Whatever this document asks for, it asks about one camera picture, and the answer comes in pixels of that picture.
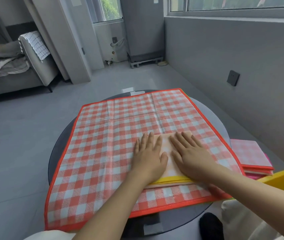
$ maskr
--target hand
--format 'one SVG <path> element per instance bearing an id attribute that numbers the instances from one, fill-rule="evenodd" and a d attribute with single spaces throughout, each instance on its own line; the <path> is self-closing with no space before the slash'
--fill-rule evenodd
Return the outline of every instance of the hand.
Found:
<path id="1" fill-rule="evenodd" d="M 189 137 L 184 132 L 175 135 L 176 138 L 170 136 L 170 141 L 177 149 L 172 151 L 172 156 L 181 172 L 195 180 L 209 183 L 219 165 L 193 135 Z"/>
<path id="2" fill-rule="evenodd" d="M 159 136 L 153 147 L 154 133 L 149 136 L 143 134 L 141 144 L 138 138 L 134 149 L 131 164 L 132 177 L 138 177 L 144 186 L 158 180 L 164 173 L 168 163 L 168 155 L 166 152 L 160 156 L 162 137 Z"/>

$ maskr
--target black shoe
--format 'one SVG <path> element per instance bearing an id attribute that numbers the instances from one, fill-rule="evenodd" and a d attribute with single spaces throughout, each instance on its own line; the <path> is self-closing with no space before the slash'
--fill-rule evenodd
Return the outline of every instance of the black shoe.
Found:
<path id="1" fill-rule="evenodd" d="M 202 240 L 224 240 L 223 224 L 212 213 L 205 213 L 199 221 Z"/>

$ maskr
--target finger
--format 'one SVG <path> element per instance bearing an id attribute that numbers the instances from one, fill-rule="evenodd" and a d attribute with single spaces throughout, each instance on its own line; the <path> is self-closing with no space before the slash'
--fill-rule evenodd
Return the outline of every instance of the finger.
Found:
<path id="1" fill-rule="evenodd" d="M 182 136 L 184 137 L 184 139 L 191 145 L 194 147 L 197 147 L 198 145 L 196 144 L 195 141 L 193 141 L 193 139 L 185 132 L 182 132 Z"/>
<path id="2" fill-rule="evenodd" d="M 163 168 L 166 168 L 166 165 L 168 164 L 168 154 L 166 152 L 162 153 L 160 157 L 160 163 Z"/>
<path id="3" fill-rule="evenodd" d="M 183 161 L 180 153 L 178 153 L 177 151 L 172 151 L 171 154 L 177 166 L 181 168 L 183 166 Z"/>
<path id="4" fill-rule="evenodd" d="M 199 147 L 204 148 L 204 146 L 202 145 L 202 143 L 201 143 L 198 139 L 196 139 L 194 135 L 192 135 L 191 138 L 192 138 L 192 140 L 196 143 L 196 145 L 198 145 Z"/>
<path id="5" fill-rule="evenodd" d="M 141 139 L 141 144 L 140 144 L 140 151 L 144 150 L 146 147 L 146 140 L 147 140 L 147 134 L 144 133 Z"/>
<path id="6" fill-rule="evenodd" d="M 137 141 L 135 142 L 134 145 L 133 154 L 135 155 L 136 153 L 138 153 L 139 149 L 140 149 L 140 139 L 137 138 Z"/>
<path id="7" fill-rule="evenodd" d="M 175 139 L 173 136 L 170 136 L 170 141 L 174 145 L 174 147 L 179 151 L 179 153 L 182 153 L 185 149 L 184 145 L 181 144 L 177 139 Z"/>
<path id="8" fill-rule="evenodd" d="M 154 146 L 153 150 L 160 154 L 161 147 L 162 147 L 162 136 L 159 136 L 158 139 L 155 142 L 155 146 Z"/>
<path id="9" fill-rule="evenodd" d="M 150 132 L 149 137 L 147 139 L 146 148 L 153 149 L 153 140 L 154 140 L 154 133 Z"/>
<path id="10" fill-rule="evenodd" d="M 176 132 L 175 136 L 177 137 L 179 142 L 181 142 L 181 144 L 184 145 L 185 148 L 191 147 L 191 145 L 187 142 L 187 140 L 185 140 L 185 138 L 180 133 Z"/>

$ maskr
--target wall outlet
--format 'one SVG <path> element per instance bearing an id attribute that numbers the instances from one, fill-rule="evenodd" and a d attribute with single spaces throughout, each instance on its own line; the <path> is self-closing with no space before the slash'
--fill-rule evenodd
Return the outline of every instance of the wall outlet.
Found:
<path id="1" fill-rule="evenodd" d="M 229 84 L 231 84 L 233 87 L 236 86 L 236 84 L 238 83 L 238 80 L 239 80 L 239 77 L 240 77 L 240 74 L 233 71 L 233 70 L 230 70 L 230 73 L 229 73 L 229 77 L 227 79 L 227 82 Z"/>

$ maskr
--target left hand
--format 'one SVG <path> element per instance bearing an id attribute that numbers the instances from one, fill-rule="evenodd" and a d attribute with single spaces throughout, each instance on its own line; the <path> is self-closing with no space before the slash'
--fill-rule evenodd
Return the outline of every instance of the left hand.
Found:
<path id="1" fill-rule="evenodd" d="M 160 155 L 162 136 L 158 137 L 154 147 L 153 138 L 153 132 L 149 136 L 143 134 L 141 143 L 138 138 L 133 149 L 131 171 L 129 174 L 132 177 L 139 178 L 139 181 L 144 186 L 158 180 L 163 175 L 168 163 L 167 153 L 164 152 Z"/>

